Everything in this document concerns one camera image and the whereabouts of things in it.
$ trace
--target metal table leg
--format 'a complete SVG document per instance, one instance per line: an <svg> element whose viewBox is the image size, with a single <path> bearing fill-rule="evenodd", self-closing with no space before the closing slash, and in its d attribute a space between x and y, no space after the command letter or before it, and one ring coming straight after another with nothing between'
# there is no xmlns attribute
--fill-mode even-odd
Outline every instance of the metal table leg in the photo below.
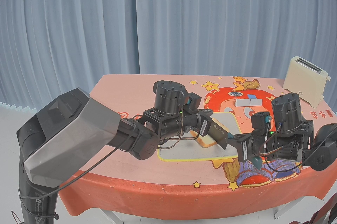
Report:
<svg viewBox="0 0 337 224"><path fill-rule="evenodd" d="M124 224L123 221L121 221L114 212L112 211L107 211L107 210L102 210L103 215L110 220L113 224Z"/></svg>
<svg viewBox="0 0 337 224"><path fill-rule="evenodd" d="M277 211L275 213L275 219L278 219L281 215L283 215L285 212L287 212L288 210L290 210L291 208L293 208L295 205L297 205L301 200L304 199L305 196L298 198L297 200L291 201L290 203L288 203L286 206L284 206L282 209L280 209L279 211Z"/></svg>

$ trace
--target yellow star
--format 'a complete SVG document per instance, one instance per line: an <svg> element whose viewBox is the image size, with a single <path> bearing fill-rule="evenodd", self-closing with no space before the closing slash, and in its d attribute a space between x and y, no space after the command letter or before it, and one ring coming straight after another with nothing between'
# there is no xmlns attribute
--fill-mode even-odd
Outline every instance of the yellow star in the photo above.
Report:
<svg viewBox="0 0 337 224"><path fill-rule="evenodd" d="M211 90L219 90L219 84L218 83L211 83L210 81L207 81L205 84L201 85L202 87L205 87L207 91L211 91Z"/></svg>
<svg viewBox="0 0 337 224"><path fill-rule="evenodd" d="M194 184L192 184L192 185L194 185L194 188L200 188L200 185L201 185L201 183L198 183L197 181L194 183Z"/></svg>
<svg viewBox="0 0 337 224"><path fill-rule="evenodd" d="M228 188L231 188L233 191L236 190L238 187L238 184L236 182L230 182L230 185Z"/></svg>
<svg viewBox="0 0 337 224"><path fill-rule="evenodd" d="M267 99L272 101L273 99L275 99L275 97L272 95L272 96L270 96L270 98L267 98Z"/></svg>

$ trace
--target light blue curtain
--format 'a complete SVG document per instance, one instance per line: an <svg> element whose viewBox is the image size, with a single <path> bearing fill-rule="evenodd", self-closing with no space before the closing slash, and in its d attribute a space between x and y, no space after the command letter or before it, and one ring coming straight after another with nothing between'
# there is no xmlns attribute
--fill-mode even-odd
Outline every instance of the light blue curtain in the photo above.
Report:
<svg viewBox="0 0 337 224"><path fill-rule="evenodd" d="M107 73L284 78L299 55L331 76L337 0L0 0L0 101L37 110Z"/></svg>
<svg viewBox="0 0 337 224"><path fill-rule="evenodd" d="M0 0L0 101L39 110L139 73L136 0Z"/></svg>
<svg viewBox="0 0 337 224"><path fill-rule="evenodd" d="M284 79L298 55L337 110L337 0L137 0L137 30L141 73Z"/></svg>

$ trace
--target black motor joint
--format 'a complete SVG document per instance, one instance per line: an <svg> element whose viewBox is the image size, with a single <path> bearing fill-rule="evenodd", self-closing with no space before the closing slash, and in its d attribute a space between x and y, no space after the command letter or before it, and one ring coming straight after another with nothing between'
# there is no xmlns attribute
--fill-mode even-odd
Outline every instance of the black motor joint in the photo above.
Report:
<svg viewBox="0 0 337 224"><path fill-rule="evenodd" d="M250 160L255 164L257 157L266 157L268 161L302 162L315 170L323 170L336 159L337 124L322 126L314 138L313 121L302 116L300 97L296 93L277 97L272 101L272 108L275 133L270 131L269 112L258 112L251 117L254 129L251 133L226 139L238 150L240 162Z"/></svg>

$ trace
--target orange tablecloth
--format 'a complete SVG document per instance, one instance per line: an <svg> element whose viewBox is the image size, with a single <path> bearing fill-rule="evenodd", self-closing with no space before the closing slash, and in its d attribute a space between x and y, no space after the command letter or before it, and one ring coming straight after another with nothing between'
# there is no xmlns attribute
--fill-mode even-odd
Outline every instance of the orange tablecloth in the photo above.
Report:
<svg viewBox="0 0 337 224"><path fill-rule="evenodd" d="M101 78L90 96L123 117L132 117L153 107L153 83L158 80L182 83L188 92L202 96L200 107L212 108L220 121L223 118L221 123L237 128L239 133L252 130L252 113L272 112L271 100L288 93L282 88L283 80L270 78L111 74ZM236 98L247 95L262 99L263 105L234 106ZM307 120L314 120L315 133L322 125L337 122L324 101L316 109L301 101L301 109ZM159 219L226 218L279 206L302 196L323 199L337 179L337 162L320 172L301 167L281 174L270 171L265 164L257 171L249 162L239 163L230 149L221 151L217 146L203 148L200 142L181 141L175 151L158 152L147 160L117 151L60 191L60 197L73 216L98 207ZM105 146L71 179L111 149ZM294 165L284 161L271 164L279 169Z"/></svg>

